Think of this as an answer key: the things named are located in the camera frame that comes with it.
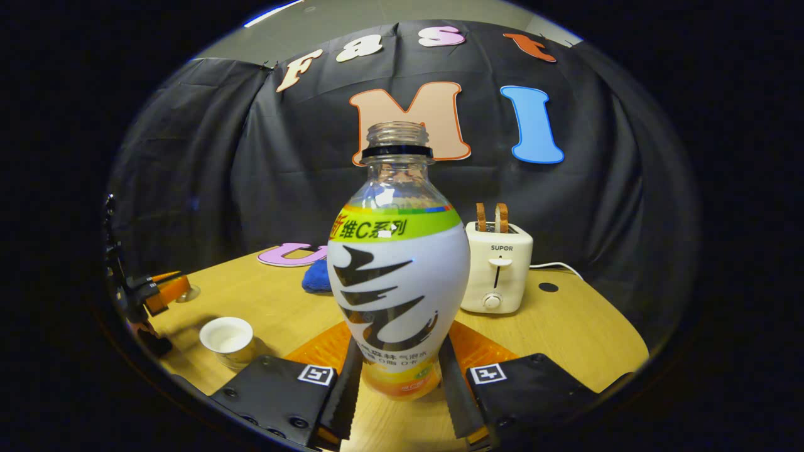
small cup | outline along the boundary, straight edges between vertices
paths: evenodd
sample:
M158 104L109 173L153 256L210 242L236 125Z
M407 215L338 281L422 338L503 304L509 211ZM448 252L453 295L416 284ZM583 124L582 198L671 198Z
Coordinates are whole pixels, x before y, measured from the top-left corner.
M256 358L254 330L242 318L216 318L201 328L199 338L228 368L242 369Z

white toaster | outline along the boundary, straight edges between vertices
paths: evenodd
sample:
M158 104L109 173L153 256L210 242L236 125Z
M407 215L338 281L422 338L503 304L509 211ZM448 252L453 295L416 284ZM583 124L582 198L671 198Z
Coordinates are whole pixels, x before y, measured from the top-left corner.
M508 233L478 231L477 221L466 225L469 238L470 272L461 308L487 314L509 314L519 309L531 265L533 237L516 224Z

blue cloth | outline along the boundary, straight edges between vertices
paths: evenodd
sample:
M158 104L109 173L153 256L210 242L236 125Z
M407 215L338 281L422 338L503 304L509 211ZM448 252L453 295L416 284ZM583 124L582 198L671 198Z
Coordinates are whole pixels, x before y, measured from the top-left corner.
M330 277L326 274L326 259L313 262L306 273L304 273L304 278L301 280L301 287L305 292L310 292L311 294L332 292Z

power cord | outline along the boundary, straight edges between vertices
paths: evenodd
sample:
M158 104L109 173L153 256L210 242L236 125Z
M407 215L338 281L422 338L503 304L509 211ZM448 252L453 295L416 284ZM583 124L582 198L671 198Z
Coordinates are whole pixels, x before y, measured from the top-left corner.
M584 280L584 278L580 275L580 273L575 271L575 269L573 267L570 267L569 265L567 265L567 264L565 264L563 262L550 262L549 264L531 265L531 268L532 269L540 269L542 267L553 267L553 266L556 266L556 265L561 265L562 267L565 267L566 269L569 269L571 272L573 272L574 274L578 275L578 277L580 278L581 281Z

table surface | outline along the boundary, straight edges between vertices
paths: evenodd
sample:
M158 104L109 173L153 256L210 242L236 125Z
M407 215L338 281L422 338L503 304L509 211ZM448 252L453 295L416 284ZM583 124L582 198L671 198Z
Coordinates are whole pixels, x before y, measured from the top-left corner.
M173 302L151 319L156 332L174 348L161 358L165 369L183 376L207 395L235 375L201 345L199 331L218 317L251 323L261 354L288 355L308 340L343 321L331 294L308 294L302 278L309 267L262 264L262 251L188 275L200 288L189 302ZM288 258L303 257L298 250ZM538 288L542 282L556 292ZM475 314L460 310L455 318L517 355L541 352L595 392L648 358L642 337L622 314L575 274L563 269L532 269L522 304L514 314ZM439 387L416 401L389 401L362 381L351 439L341 450L466 450L456 439Z

